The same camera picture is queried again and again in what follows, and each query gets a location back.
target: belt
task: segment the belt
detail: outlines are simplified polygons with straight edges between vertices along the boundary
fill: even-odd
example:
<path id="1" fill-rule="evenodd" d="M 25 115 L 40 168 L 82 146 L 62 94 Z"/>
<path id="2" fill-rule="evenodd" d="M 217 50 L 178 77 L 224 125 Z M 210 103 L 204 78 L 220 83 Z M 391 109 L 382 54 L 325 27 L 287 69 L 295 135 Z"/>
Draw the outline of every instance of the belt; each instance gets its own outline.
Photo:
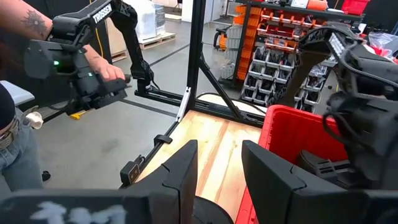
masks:
<path id="1" fill-rule="evenodd" d="M 3 134 L 2 138 L 0 139 L 0 149 L 6 149 L 15 140 L 19 132 L 19 126 L 20 124 L 23 124 L 26 115 L 37 110 L 37 108 L 38 106 L 34 106 L 31 109 L 23 112 L 20 116 L 16 111 L 16 115 L 11 122 L 11 127 Z"/>

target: hand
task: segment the hand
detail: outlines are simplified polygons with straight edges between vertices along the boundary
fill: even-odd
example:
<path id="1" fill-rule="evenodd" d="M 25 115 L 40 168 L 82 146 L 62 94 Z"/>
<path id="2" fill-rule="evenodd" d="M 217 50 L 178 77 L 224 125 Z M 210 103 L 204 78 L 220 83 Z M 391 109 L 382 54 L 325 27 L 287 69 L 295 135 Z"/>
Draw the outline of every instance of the hand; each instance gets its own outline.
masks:
<path id="1" fill-rule="evenodd" d="M 89 63 L 91 69 L 102 75 L 105 81 L 110 81 L 117 78 L 121 78 L 123 80 L 125 79 L 124 73 L 120 68 L 111 65 L 102 57 L 93 58 L 92 60 L 89 60 Z"/>

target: warehouse floor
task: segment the warehouse floor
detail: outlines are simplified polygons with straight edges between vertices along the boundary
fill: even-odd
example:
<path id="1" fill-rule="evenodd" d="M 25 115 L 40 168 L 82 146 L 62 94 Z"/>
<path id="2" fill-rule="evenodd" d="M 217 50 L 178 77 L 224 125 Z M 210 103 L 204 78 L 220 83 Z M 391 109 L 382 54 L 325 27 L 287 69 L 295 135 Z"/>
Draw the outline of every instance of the warehouse floor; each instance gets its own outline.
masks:
<path id="1" fill-rule="evenodd" d="M 227 60 L 223 58 L 222 52 L 217 52 L 212 47 L 216 27 L 223 26 L 216 24 L 204 26 L 203 53 L 212 72 L 218 78 L 218 69 Z M 176 33 L 176 40 L 147 49 L 143 54 L 149 63 L 155 62 L 152 69 L 160 88 L 182 94 L 187 81 L 190 23 L 167 21 L 166 30 Z M 115 65 L 130 73 L 129 59 L 116 62 Z M 143 109 L 118 102 L 100 110 L 90 111 L 79 121 L 74 121 L 63 114 L 36 131 L 42 168 L 52 174 L 46 187 L 118 188 L 121 184 L 119 178 L 121 168 L 139 154 L 145 156 L 150 152 L 153 138 L 168 130 L 175 119 L 170 114 L 177 113 L 178 108 L 134 96 L 135 82 L 132 82 L 132 85 L 132 88 L 127 89 L 129 100 L 165 112 L 158 113 L 150 108 Z M 200 72 L 198 94 L 209 91 L 215 92 L 210 82 Z M 232 98 L 239 96 L 238 91 L 226 91 Z M 323 99 L 326 99 L 330 93 L 331 90 L 325 88 L 323 95 L 326 97 Z M 322 113 L 324 108 L 320 107 L 317 112 Z"/>

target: person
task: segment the person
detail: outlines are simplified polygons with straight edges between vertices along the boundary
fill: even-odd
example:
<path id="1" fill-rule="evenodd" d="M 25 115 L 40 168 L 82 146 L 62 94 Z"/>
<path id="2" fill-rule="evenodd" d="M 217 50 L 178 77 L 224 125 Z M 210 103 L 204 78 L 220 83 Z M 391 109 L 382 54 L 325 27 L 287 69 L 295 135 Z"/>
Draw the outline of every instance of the person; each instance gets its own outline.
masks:
<path id="1" fill-rule="evenodd" d="M 23 35 L 28 39 L 45 40 L 52 28 L 52 20 L 22 0 L 0 0 L 0 28 Z M 90 67 L 105 80 L 124 79 L 123 71 L 108 63 L 91 46 L 84 46 Z M 0 66 L 7 62 L 1 55 Z M 27 113 L 16 109 L 11 95 L 0 84 L 0 197 L 21 189 L 43 187 L 37 142 Z"/>

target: jeans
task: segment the jeans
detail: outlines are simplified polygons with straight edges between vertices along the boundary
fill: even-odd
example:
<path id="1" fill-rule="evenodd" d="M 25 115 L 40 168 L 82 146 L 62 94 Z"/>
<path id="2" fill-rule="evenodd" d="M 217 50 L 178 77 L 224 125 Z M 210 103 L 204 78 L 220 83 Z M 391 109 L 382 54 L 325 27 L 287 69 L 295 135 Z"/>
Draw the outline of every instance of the jeans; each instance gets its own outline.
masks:
<path id="1" fill-rule="evenodd" d="M 37 142 L 28 119 L 16 109 L 17 136 L 7 148 L 0 149 L 0 197 L 22 189 L 43 188 Z"/>

